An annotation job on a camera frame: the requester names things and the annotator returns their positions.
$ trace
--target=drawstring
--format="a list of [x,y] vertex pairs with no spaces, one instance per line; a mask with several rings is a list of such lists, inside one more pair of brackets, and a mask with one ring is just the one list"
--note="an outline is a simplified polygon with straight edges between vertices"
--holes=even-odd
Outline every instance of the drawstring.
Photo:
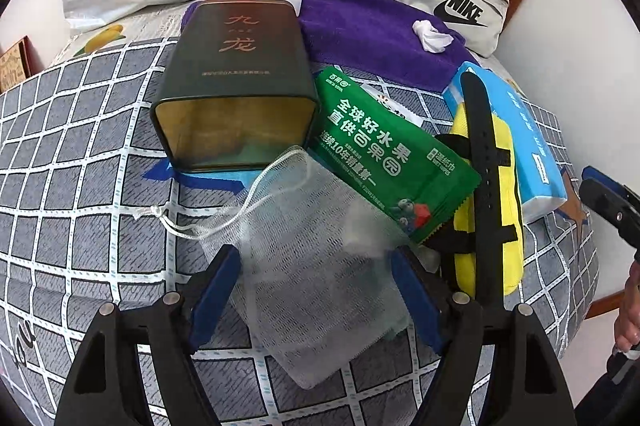
[[[286,189],[283,189],[283,190],[278,190],[275,193],[267,195],[266,197],[263,197],[262,199],[260,199],[257,203],[253,204],[252,206],[249,206],[249,204],[251,203],[251,200],[254,198],[256,190],[258,190],[258,185],[261,183],[261,181],[264,180],[266,175],[272,169],[276,168],[277,166],[279,166],[283,162],[287,161],[287,159],[289,159],[290,157],[292,157],[292,156],[294,156],[294,155],[296,155],[298,153],[301,153],[301,154],[305,155],[305,159],[306,159],[306,178],[305,178],[305,180],[303,180],[302,183],[297,184],[296,186],[294,186],[292,188],[286,188]],[[164,214],[168,210],[168,208],[170,206],[169,202],[166,202],[165,204],[163,204],[161,206],[153,205],[153,206],[149,206],[148,208],[135,209],[135,210],[133,210],[133,213],[132,213],[133,214],[133,219],[134,220],[138,220],[140,217],[145,217],[145,216],[152,215],[152,216],[154,216],[154,217],[156,217],[157,219],[160,220],[160,222],[164,226],[164,229],[166,229],[169,233],[171,233],[172,235],[175,235],[176,237],[180,237],[181,239],[187,239],[187,240],[190,240],[190,241],[199,241],[199,240],[202,240],[202,239],[206,239],[207,237],[210,237],[214,233],[222,231],[222,229],[225,229],[227,226],[230,226],[236,220],[238,220],[241,216],[243,216],[245,213],[250,213],[250,212],[254,211],[256,208],[262,206],[269,199],[271,199],[271,198],[273,198],[273,197],[275,197],[277,195],[281,195],[283,193],[288,193],[290,191],[295,191],[295,190],[297,190],[299,188],[302,188],[306,184],[306,182],[309,180],[309,177],[310,177],[310,163],[309,163],[308,159],[309,159],[308,155],[306,154],[306,152],[302,148],[291,149],[288,152],[286,152],[283,155],[281,155],[279,158],[277,158],[274,162],[272,162],[270,165],[268,165],[267,168],[265,168],[262,172],[260,172],[260,175],[258,175],[258,177],[255,179],[254,183],[251,184],[251,188],[249,189],[249,193],[247,194],[246,199],[244,200],[244,203],[242,204],[242,206],[238,210],[238,213],[236,213],[233,217],[231,217],[227,222],[219,225],[217,228],[204,229],[203,232],[201,232],[201,233],[195,232],[192,235],[187,234],[187,233],[183,233],[183,231],[191,231],[192,229],[202,229],[202,226],[198,225],[198,224],[195,224],[195,223],[188,224],[186,226],[179,226],[178,224],[174,223],[167,215]]]

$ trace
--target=green packaging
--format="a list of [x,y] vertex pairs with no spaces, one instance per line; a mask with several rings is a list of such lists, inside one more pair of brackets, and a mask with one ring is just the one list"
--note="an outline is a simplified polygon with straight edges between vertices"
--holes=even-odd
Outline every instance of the green packaging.
[[316,87],[322,111],[313,151],[415,242],[449,220],[480,184],[464,159],[338,69],[324,69]]

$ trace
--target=plaid bedsheet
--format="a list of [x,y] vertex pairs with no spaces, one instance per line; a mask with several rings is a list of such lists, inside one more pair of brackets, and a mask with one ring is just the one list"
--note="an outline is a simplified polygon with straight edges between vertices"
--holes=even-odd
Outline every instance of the plaid bedsheet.
[[[231,193],[190,189],[142,175],[164,158],[149,119],[176,38],[133,42],[60,64],[0,96],[0,370],[36,426],[51,425],[95,311],[148,305],[206,268],[197,243],[167,234],[132,211],[171,201],[180,224],[205,217]],[[342,68],[448,132],[442,97]],[[577,178],[556,117],[526,102],[558,166]],[[593,299],[598,259],[588,223],[559,213],[526,226],[525,275],[506,298],[533,306],[560,355]],[[167,425],[149,349],[140,346],[156,425]],[[486,392],[485,348],[465,424]],[[252,340],[231,306],[193,356],[223,423],[287,426],[409,424],[438,364],[413,326],[380,342],[312,390],[302,390]]]

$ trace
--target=person's hand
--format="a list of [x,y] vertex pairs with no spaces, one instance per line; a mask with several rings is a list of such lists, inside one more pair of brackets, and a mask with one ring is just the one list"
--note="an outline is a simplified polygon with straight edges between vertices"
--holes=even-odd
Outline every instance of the person's hand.
[[625,284],[625,297],[620,304],[620,314],[614,324],[616,346],[628,352],[640,343],[640,264],[634,262]]

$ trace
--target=white mesh bag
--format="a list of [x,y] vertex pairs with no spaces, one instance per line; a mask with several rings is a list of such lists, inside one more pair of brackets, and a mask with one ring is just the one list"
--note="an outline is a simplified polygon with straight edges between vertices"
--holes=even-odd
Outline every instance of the white mesh bag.
[[407,236],[301,148],[195,229],[209,260],[239,249],[232,303],[302,388],[408,323],[385,259]]

